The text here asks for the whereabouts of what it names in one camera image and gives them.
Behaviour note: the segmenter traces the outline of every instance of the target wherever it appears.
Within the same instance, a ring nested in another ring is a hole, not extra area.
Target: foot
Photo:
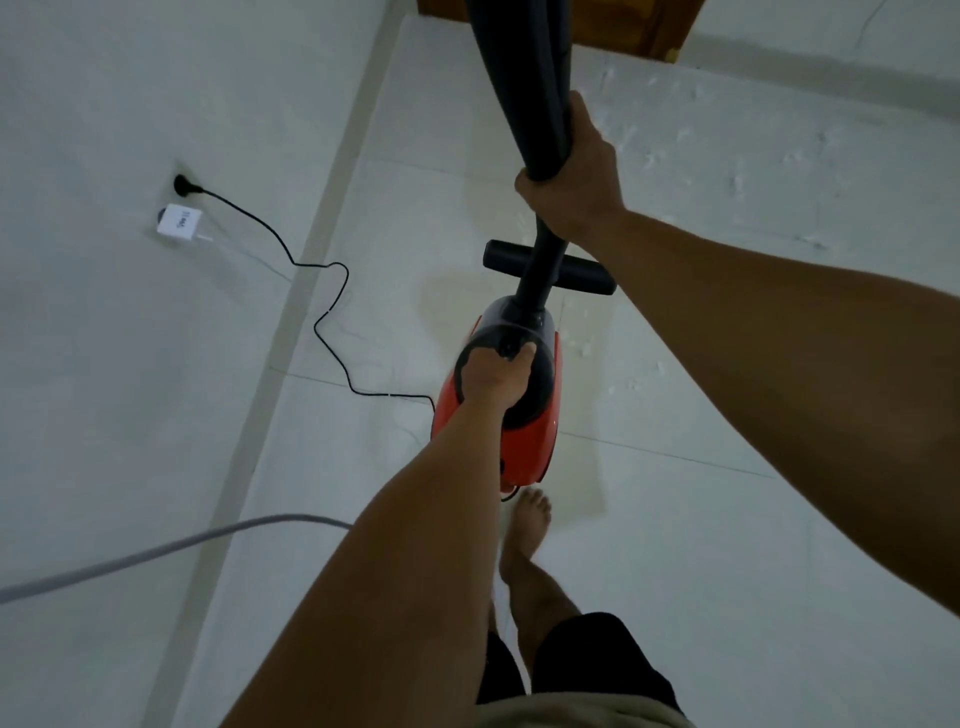
[[[550,498],[543,491],[529,487],[523,489],[503,540],[500,576],[504,581],[509,581],[510,569],[517,558],[529,561],[540,547],[550,527],[550,508]]]

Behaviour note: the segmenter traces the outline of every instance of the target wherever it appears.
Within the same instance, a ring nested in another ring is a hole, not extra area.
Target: vacuum cleaner
[[[560,172],[570,153],[569,0],[467,0],[473,35],[527,174],[534,182]],[[546,300],[553,286],[602,296],[616,283],[599,263],[565,255],[566,241],[537,218],[533,247],[491,240],[484,267],[519,278],[516,293],[477,319],[437,400],[431,437],[464,401],[461,372],[477,347],[513,359],[537,345],[523,397],[503,418],[500,490],[514,494],[543,480],[557,440],[562,362],[560,336]]]

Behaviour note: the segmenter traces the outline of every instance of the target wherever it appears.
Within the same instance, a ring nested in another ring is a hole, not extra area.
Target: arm
[[[611,272],[734,427],[879,563],[960,615],[960,300],[742,251],[629,212],[571,94],[574,147],[517,190]]]
[[[512,362],[471,353],[464,403],[360,515],[224,728],[467,722],[486,650],[500,428],[534,350]]]

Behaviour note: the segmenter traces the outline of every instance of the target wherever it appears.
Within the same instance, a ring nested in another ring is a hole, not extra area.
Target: power plug
[[[177,175],[174,177],[174,192],[181,197],[186,197],[195,192],[204,192],[204,189],[198,184],[192,183],[184,175]]]

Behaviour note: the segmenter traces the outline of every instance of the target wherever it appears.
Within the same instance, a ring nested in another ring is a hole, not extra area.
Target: black power cord
[[[327,317],[330,311],[333,310],[334,306],[337,305],[337,302],[340,301],[340,297],[344,295],[344,291],[347,288],[347,281],[350,280],[350,269],[347,267],[346,264],[341,263],[340,261],[334,261],[332,263],[297,263],[294,260],[294,257],[290,255],[290,249],[287,248],[287,244],[283,242],[283,238],[280,237],[279,233],[275,231],[272,227],[270,227],[266,222],[258,218],[252,212],[247,212],[245,209],[243,209],[239,205],[235,205],[226,197],[222,197],[221,195],[218,195],[216,192],[211,192],[210,190],[204,189],[198,184],[192,183],[184,175],[177,175],[176,177],[174,177],[174,191],[181,197],[186,197],[187,195],[192,193],[208,195],[212,198],[219,200],[224,205],[232,207],[237,212],[243,215],[246,215],[251,220],[258,222],[260,225],[262,225],[264,228],[270,231],[270,233],[276,238],[277,242],[283,248],[283,252],[287,254],[287,259],[290,260],[291,265],[295,265],[298,268],[333,268],[334,266],[339,266],[340,268],[343,268],[345,273],[344,282],[340,285],[340,290],[337,291],[337,297],[333,299],[333,303],[330,304],[329,308],[326,311],[324,311],[321,317],[314,322],[313,332],[316,334],[317,338],[320,339],[320,343],[323,344],[326,347],[326,350],[330,352],[330,354],[333,356],[334,359],[337,360],[337,363],[340,365],[340,368],[344,370],[344,375],[346,375],[347,377],[347,387],[350,388],[350,392],[352,392],[355,395],[360,395],[361,397],[399,397],[405,400],[427,400],[428,402],[430,402],[430,406],[433,408],[433,413],[435,415],[437,414],[437,404],[433,401],[433,398],[430,397],[429,395],[406,395],[406,394],[395,394],[392,392],[361,392],[359,389],[353,386],[353,380],[350,379],[350,372],[347,369],[347,365],[344,364],[343,359],[341,359],[337,355],[337,352],[335,352],[333,348],[326,343],[326,339],[324,339],[320,335],[320,332],[317,330],[317,326],[320,325],[320,322]],[[506,503],[508,500],[516,496],[516,494],[519,492],[520,492],[519,486],[514,486],[513,491],[508,496],[501,498],[500,502]]]
[[[224,203],[225,205],[229,205],[237,212],[246,215],[251,220],[255,220],[274,235],[274,237],[283,247],[283,252],[287,254],[287,258],[289,258],[290,262],[298,268],[333,268],[334,266],[343,268],[345,273],[344,282],[341,284],[340,290],[337,292],[337,297],[333,300],[333,303],[330,305],[330,307],[324,311],[324,315],[317,319],[317,322],[313,325],[313,332],[317,334],[317,338],[320,339],[321,343],[326,347],[326,350],[333,355],[333,358],[337,360],[338,364],[340,364],[341,369],[344,370],[344,374],[347,375],[347,385],[350,388],[350,391],[355,395],[360,395],[361,397],[400,397],[407,400],[427,400],[430,402],[430,406],[433,408],[434,414],[437,413],[437,405],[433,401],[433,398],[428,395],[405,395],[394,394],[391,392],[361,392],[360,390],[356,389],[353,386],[353,382],[350,380],[350,372],[347,370],[347,365],[344,364],[343,360],[337,356],[337,352],[330,348],[330,345],[326,343],[324,338],[320,335],[320,332],[317,331],[317,326],[324,318],[326,318],[326,315],[333,310],[333,307],[337,304],[337,302],[340,301],[340,297],[343,295],[344,289],[347,288],[347,281],[350,279],[350,269],[346,265],[341,262],[297,263],[294,260],[294,257],[290,255],[290,249],[287,248],[287,244],[283,242],[283,238],[281,238],[273,228],[267,225],[267,223],[258,218],[256,215],[247,212],[242,207],[235,205],[225,197],[221,197],[216,192],[210,192],[209,190],[203,189],[198,184],[192,183],[184,175],[176,176],[174,179],[174,190],[181,197],[186,197],[192,193],[209,195],[210,197],[220,200],[220,202]],[[519,492],[519,490],[520,489],[518,487],[515,487],[514,491],[507,497],[502,498],[501,501],[506,502],[507,500],[510,500]],[[281,513],[273,516],[262,516],[260,518],[248,519],[246,521],[232,523],[231,525],[211,528],[203,533],[188,536],[185,539],[179,539],[177,541],[170,542],[169,544],[148,548],[138,553],[123,556],[118,559],[111,559],[110,561],[94,564],[82,569],[65,571],[64,573],[54,574],[53,576],[47,576],[45,578],[35,579],[33,581],[23,582],[21,584],[13,584],[8,587],[0,587],[0,605],[10,604],[11,602],[19,601],[20,599],[27,599],[31,596],[48,594],[50,592],[55,592],[58,589],[63,589],[65,587],[73,586],[74,584],[80,584],[81,582],[95,579],[99,576],[106,576],[109,573],[115,573],[116,571],[129,569],[130,567],[144,564],[148,561],[158,559],[161,556],[174,553],[175,551],[180,551],[184,548],[190,548],[191,546],[202,544],[206,541],[210,541],[211,539],[218,539],[239,531],[246,531],[249,528],[257,528],[261,525],[282,522],[324,523],[326,525],[344,528],[345,530],[349,530],[352,526],[351,523],[337,521],[336,519],[331,519],[327,516],[314,516],[312,514],[304,513]]]

